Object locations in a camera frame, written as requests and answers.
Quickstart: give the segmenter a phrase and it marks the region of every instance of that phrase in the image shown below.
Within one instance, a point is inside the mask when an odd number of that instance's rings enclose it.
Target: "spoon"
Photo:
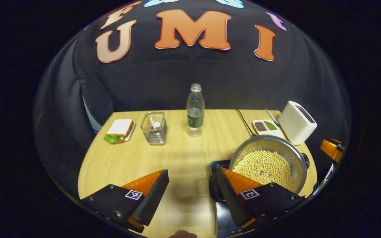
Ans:
[[[271,112],[270,112],[268,109],[266,109],[266,111],[267,111],[267,113],[270,115],[271,119],[273,119],[274,124],[275,124],[276,126],[278,126],[278,127],[281,128],[280,123],[278,123],[278,121],[276,121],[276,119],[275,119],[274,116],[271,114]]]

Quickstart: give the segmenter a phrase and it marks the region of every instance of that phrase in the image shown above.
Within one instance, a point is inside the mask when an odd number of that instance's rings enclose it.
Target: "wire mesh cup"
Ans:
[[[149,144],[165,144],[167,123],[163,112],[148,112],[142,121],[141,129]]]

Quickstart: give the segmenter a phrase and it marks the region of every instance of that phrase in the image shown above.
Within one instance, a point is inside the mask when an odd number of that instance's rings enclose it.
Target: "green bottle label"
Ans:
[[[202,121],[204,120],[204,116],[200,117],[192,117],[188,115],[188,126],[192,128],[198,128],[202,126]]]

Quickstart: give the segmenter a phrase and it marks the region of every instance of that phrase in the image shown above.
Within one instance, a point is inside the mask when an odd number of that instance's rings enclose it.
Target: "white plate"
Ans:
[[[132,132],[133,132],[135,126],[136,126],[135,120],[132,120],[132,121],[133,121],[133,127],[132,127],[132,129],[130,130],[130,132],[129,132],[129,134],[127,135],[127,137],[124,138],[124,141],[128,141],[128,140],[130,139],[130,136],[132,135]]]
[[[264,127],[266,128],[266,131],[259,131],[255,127],[256,122],[269,122],[269,123],[273,124],[277,128],[277,130],[270,130],[269,127],[267,127],[267,125],[265,123],[263,123]],[[252,125],[254,126],[255,130],[257,131],[257,133],[259,135],[272,135],[272,136],[277,136],[277,137],[280,137],[280,138],[286,140],[286,138],[283,135],[283,132],[281,132],[280,128],[278,126],[276,126],[276,124],[272,120],[254,120],[252,122]]]

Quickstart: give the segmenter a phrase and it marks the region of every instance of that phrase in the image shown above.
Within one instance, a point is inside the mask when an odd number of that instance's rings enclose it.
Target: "sandwich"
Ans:
[[[110,143],[123,143],[133,128],[132,119],[115,120],[107,131],[104,140]]]

